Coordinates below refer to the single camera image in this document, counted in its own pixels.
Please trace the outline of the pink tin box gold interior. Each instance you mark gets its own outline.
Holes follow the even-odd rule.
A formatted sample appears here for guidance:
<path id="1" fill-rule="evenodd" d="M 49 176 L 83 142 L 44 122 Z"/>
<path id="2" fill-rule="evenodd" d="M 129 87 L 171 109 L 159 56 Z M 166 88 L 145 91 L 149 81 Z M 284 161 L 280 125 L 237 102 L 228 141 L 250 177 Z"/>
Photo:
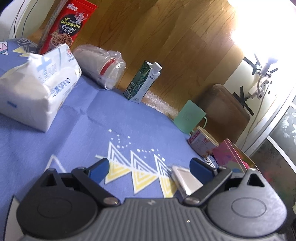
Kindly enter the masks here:
<path id="1" fill-rule="evenodd" d="M 249 168 L 257 169 L 254 162 L 229 139 L 225 139 L 213 150 L 213 156 L 219 166 L 224 166 L 233 173 L 245 173 Z"/>

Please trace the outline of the peanut can with lid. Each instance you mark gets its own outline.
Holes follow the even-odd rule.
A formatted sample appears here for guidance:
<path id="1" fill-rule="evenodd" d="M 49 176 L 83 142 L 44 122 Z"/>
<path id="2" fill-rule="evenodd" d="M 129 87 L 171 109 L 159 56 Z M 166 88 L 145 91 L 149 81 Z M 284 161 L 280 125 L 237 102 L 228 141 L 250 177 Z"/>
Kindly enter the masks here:
<path id="1" fill-rule="evenodd" d="M 200 156 L 207 158 L 213 150 L 219 147 L 219 143 L 204 128 L 197 127 L 197 130 L 189 137 L 188 143 L 191 148 Z"/>

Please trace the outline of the brown chair back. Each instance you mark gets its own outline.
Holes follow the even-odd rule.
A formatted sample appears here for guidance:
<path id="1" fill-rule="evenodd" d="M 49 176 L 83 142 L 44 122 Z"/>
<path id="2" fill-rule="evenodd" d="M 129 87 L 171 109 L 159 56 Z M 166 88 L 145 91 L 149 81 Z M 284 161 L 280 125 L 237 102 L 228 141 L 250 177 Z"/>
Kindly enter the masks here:
<path id="1" fill-rule="evenodd" d="M 235 143 L 250 121 L 241 103 L 221 84 L 215 84 L 198 100 L 206 113 L 205 130 L 219 143 L 229 139 Z"/>

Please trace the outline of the blue patterned tablecloth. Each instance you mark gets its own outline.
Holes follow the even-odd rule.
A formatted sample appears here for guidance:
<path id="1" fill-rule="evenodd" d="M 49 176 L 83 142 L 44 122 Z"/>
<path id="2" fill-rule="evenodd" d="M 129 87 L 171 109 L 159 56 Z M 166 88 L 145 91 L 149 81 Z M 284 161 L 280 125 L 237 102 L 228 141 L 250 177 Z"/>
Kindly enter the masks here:
<path id="1" fill-rule="evenodd" d="M 48 168 L 67 173 L 107 158 L 110 173 L 100 184 L 118 199 L 180 197 L 168 168 L 196 157 L 187 140 L 164 114 L 85 76 L 46 133 L 1 116 L 1 240 L 11 201 L 22 200 Z"/>

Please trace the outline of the mint green plastic mug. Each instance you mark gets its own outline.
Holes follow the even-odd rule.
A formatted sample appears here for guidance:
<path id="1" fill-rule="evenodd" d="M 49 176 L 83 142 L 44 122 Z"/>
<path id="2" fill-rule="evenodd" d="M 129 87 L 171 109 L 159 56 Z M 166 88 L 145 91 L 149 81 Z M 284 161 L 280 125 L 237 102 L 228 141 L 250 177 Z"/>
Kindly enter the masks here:
<path id="1" fill-rule="evenodd" d="M 203 125 L 203 128 L 205 128 L 207 124 L 206 113 L 194 102 L 188 100 L 179 114 L 174 118 L 173 123 L 183 133 L 189 134 L 202 119 L 205 120 Z"/>

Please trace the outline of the white tissue pack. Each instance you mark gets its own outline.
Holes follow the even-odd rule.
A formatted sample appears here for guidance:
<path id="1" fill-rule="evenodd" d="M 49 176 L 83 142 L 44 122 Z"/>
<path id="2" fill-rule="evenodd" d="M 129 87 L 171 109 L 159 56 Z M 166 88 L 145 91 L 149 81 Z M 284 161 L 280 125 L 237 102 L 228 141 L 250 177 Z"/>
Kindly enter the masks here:
<path id="1" fill-rule="evenodd" d="M 29 54 L 26 63 L 1 77 L 1 114 L 47 132 L 81 73 L 67 44 Z"/>

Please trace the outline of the clear plastic jar red band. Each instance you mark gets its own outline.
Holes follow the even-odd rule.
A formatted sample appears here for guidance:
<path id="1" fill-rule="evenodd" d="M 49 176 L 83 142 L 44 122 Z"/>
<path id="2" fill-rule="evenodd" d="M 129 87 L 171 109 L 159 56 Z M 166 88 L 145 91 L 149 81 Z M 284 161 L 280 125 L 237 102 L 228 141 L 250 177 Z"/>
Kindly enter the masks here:
<path id="1" fill-rule="evenodd" d="M 117 85 L 126 68 L 121 52 L 107 51 L 90 44 L 78 46 L 73 55 L 82 73 L 106 90 Z"/>

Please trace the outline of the green white drink carton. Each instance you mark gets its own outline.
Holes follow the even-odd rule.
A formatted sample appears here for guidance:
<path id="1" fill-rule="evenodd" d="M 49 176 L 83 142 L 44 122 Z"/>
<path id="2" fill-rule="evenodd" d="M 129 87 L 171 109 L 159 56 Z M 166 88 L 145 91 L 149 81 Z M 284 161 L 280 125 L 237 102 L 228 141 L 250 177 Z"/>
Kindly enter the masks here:
<path id="1" fill-rule="evenodd" d="M 162 66 L 159 63 L 144 61 L 123 95 L 129 101 L 140 103 L 146 92 L 161 75 L 161 70 Z"/>

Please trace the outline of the red cereal box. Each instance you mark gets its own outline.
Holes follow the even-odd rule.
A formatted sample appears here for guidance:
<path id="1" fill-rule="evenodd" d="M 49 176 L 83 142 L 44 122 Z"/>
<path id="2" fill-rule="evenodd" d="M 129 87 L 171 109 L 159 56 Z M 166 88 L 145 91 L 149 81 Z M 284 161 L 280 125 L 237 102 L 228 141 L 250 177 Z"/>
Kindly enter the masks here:
<path id="1" fill-rule="evenodd" d="M 61 1 L 40 38 L 38 53 L 45 54 L 61 44 L 71 46 L 96 9 L 89 1 Z"/>

